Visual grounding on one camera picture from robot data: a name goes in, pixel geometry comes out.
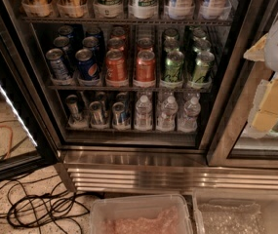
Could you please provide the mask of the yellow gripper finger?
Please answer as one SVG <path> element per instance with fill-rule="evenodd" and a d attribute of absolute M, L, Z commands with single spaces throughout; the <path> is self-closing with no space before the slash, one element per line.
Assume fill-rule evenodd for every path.
<path fill-rule="evenodd" d="M 267 34 L 264 34 L 253 47 L 247 50 L 243 58 L 251 61 L 264 61 L 264 47 L 267 39 Z"/>
<path fill-rule="evenodd" d="M 251 110 L 251 126 L 267 133 L 278 121 L 278 78 L 261 80 Z"/>

